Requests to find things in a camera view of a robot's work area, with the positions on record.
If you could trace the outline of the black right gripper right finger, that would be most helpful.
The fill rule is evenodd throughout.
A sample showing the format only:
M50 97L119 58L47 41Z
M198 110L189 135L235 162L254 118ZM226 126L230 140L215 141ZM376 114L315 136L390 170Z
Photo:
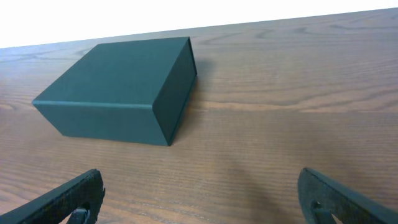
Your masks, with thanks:
M307 223L397 223L397 212L314 169L302 169L297 187Z

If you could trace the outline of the black gift box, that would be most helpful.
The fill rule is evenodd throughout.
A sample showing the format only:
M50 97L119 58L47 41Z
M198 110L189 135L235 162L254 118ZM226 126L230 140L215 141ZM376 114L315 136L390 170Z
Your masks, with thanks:
M196 80L189 37L98 44L32 103L64 136L169 146Z

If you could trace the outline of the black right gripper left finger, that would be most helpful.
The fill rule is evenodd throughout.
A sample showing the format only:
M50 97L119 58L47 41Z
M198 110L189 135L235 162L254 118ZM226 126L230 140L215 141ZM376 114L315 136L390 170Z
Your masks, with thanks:
M91 223L98 220L105 188L101 172L89 170L46 194L1 215L1 223Z

